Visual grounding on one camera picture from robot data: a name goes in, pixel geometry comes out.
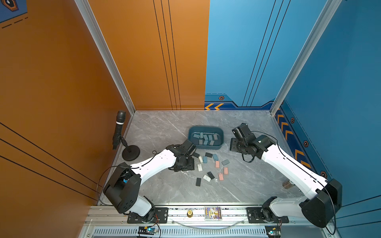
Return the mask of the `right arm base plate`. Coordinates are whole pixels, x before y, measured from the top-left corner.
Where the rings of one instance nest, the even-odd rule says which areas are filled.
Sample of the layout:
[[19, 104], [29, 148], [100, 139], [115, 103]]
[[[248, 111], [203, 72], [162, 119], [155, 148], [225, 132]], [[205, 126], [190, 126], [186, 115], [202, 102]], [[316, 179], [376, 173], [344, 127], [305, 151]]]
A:
[[287, 216], [277, 217], [268, 208], [248, 207], [246, 208], [249, 223], [289, 223]]

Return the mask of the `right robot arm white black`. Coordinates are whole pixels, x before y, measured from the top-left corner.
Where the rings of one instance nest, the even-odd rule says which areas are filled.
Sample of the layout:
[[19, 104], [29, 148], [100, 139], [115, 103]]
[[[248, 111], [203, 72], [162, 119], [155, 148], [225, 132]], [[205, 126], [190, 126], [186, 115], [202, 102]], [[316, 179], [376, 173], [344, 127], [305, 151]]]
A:
[[269, 198], [261, 208], [261, 217], [273, 223], [280, 217], [301, 217], [313, 225], [324, 228], [335, 220], [342, 206], [342, 184], [309, 170], [283, 151], [276, 140], [260, 137], [232, 138], [230, 151], [251, 155], [276, 168], [302, 193], [299, 198]]

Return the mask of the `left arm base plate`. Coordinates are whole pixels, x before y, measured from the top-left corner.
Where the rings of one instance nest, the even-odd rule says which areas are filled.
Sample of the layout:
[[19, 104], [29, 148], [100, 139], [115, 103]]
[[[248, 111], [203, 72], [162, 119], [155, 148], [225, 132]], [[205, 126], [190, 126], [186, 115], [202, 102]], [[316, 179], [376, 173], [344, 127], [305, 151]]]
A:
[[149, 212], [140, 216], [137, 213], [130, 212], [128, 215], [128, 224], [166, 224], [168, 220], [168, 208], [167, 207], [154, 207], [149, 210]]

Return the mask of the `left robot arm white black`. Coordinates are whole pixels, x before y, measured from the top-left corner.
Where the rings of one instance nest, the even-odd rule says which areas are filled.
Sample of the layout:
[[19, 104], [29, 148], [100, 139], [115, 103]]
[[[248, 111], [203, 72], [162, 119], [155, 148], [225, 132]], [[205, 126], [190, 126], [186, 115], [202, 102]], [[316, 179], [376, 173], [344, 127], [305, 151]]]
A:
[[137, 164], [123, 162], [116, 166], [103, 188], [103, 194], [118, 213], [132, 212], [150, 220], [154, 216], [155, 206], [148, 198], [139, 195], [141, 185], [166, 169], [174, 172], [194, 170], [192, 155], [195, 150], [193, 143], [185, 141], [181, 145], [169, 145]]

